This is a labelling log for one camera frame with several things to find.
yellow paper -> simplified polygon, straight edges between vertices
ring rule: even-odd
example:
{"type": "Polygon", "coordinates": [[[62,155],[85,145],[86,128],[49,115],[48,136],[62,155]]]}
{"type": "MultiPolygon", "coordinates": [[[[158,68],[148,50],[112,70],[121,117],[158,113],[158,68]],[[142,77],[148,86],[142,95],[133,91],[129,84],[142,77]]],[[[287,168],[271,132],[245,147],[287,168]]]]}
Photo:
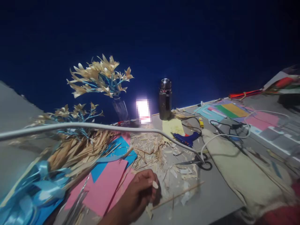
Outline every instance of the yellow paper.
{"type": "Polygon", "coordinates": [[[239,107],[237,107],[236,105],[230,103],[230,104],[224,104],[222,105],[225,109],[228,109],[229,111],[231,111],[233,114],[237,115],[238,117],[246,117],[249,114],[246,113],[244,110],[240,109],[239,107]]]}
{"type": "Polygon", "coordinates": [[[162,130],[165,132],[167,135],[173,137],[172,133],[177,133],[182,136],[185,135],[181,120],[179,119],[171,119],[171,120],[163,120],[162,121],[162,130]]]}

hand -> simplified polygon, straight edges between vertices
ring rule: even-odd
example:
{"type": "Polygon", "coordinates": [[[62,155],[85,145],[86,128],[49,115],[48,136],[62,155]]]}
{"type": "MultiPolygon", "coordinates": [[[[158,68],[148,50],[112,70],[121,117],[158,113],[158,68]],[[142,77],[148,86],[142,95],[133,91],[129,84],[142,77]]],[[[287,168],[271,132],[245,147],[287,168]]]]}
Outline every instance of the hand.
{"type": "Polygon", "coordinates": [[[136,221],[144,212],[149,202],[155,202],[158,191],[152,187],[152,181],[159,185],[157,175],[151,169],[138,172],[128,185],[116,207],[122,211],[125,221],[136,221]]]}

thermos bottle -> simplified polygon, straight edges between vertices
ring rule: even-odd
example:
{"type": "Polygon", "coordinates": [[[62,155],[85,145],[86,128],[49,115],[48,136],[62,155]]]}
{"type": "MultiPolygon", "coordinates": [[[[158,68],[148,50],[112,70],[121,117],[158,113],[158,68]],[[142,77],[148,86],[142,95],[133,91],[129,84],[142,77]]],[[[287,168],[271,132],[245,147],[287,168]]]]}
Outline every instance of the thermos bottle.
{"type": "Polygon", "coordinates": [[[171,118],[172,83],[169,79],[162,79],[159,87],[159,118],[169,120],[171,118]]]}

metal bottle cap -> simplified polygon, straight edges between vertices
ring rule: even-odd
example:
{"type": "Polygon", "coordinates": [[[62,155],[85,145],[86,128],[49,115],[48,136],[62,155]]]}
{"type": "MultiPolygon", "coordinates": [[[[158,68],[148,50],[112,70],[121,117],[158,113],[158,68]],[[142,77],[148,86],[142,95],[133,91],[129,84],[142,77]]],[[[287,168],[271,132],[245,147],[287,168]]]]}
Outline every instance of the metal bottle cap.
{"type": "Polygon", "coordinates": [[[172,87],[172,83],[168,78],[162,79],[160,82],[160,89],[170,89],[172,87]]]}

scissor handle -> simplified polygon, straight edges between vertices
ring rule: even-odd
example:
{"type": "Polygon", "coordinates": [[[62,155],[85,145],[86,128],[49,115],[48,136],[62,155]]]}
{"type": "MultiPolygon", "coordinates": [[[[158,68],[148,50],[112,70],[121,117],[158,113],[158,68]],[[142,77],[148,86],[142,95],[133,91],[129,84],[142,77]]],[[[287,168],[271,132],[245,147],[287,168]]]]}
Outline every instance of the scissor handle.
{"type": "Polygon", "coordinates": [[[210,171],[212,168],[213,168],[213,165],[211,162],[209,161],[205,161],[205,164],[200,164],[199,167],[203,170],[206,170],[206,171],[210,171]]]}
{"type": "MultiPolygon", "coordinates": [[[[197,159],[197,161],[201,161],[201,159],[199,159],[197,155],[195,155],[195,160],[196,159],[197,159]]],[[[204,161],[208,160],[207,154],[203,153],[203,159],[204,159],[204,161]]]]}

